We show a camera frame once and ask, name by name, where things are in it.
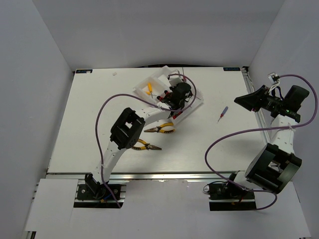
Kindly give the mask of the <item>yellow screwdriver long shaft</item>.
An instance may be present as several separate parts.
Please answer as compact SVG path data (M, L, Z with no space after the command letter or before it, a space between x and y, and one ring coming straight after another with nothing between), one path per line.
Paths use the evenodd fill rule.
M153 88L152 88L152 85L151 85L151 83L148 83L148 90L149 90L149 92L153 92Z

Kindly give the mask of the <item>yellow pliers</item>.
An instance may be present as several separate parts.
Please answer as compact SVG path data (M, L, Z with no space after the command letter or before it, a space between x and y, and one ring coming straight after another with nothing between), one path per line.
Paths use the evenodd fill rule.
M155 146L153 144L147 143L142 139L138 139L137 143L140 143L141 146L133 146L133 150L142 151L142 150L162 150L162 148Z
M156 133L163 133L163 134L169 134L175 132L175 129L173 128L174 124L172 122L167 122L164 124L161 124L156 127L152 127L149 129L144 130L144 132L156 132Z

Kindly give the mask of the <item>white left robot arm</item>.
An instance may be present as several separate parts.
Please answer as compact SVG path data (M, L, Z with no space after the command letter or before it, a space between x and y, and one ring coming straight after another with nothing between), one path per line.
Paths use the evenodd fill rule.
M103 151L98 133L100 116L110 100L122 96L144 102L149 107L139 111L129 107L125 108L111 127L109 143L106 150ZM116 94L109 97L100 107L95 121L95 137L100 160L94 171L85 175L88 193L95 199L102 199L107 192L114 197L114 193L108 186L111 173L124 152L131 149L138 142L143 128L148 124L169 119L185 112L191 108L196 96L197 89L193 82L190 84L180 82L175 86L171 86L170 90L165 91L162 96L158 96L159 102L156 105L130 94Z

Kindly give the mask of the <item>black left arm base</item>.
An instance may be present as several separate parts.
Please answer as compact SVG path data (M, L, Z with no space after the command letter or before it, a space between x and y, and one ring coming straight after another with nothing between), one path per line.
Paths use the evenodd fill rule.
M97 209L119 209L124 204L126 185L108 184L109 189L114 194L117 202L114 200L111 192L104 186L94 193L84 182L79 183L76 190L74 208L97 208Z

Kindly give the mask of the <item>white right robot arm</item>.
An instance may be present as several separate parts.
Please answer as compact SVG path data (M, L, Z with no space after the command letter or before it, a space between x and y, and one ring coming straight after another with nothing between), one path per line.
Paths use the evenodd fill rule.
M280 193L299 170L302 160L295 156L293 149L295 131L301 116L297 113L309 91L293 85L286 96L281 99L268 93L269 88L262 86L257 91L235 98L234 102L249 111L264 109L270 112L273 121L271 127L276 129L271 140L250 163L245 178L247 181Z

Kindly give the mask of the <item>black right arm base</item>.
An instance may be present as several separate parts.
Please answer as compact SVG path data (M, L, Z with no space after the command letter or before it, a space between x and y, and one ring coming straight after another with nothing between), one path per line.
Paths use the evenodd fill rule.
M206 184L203 192L209 196L209 209L212 212L257 209L253 192L244 191L230 183L215 181Z

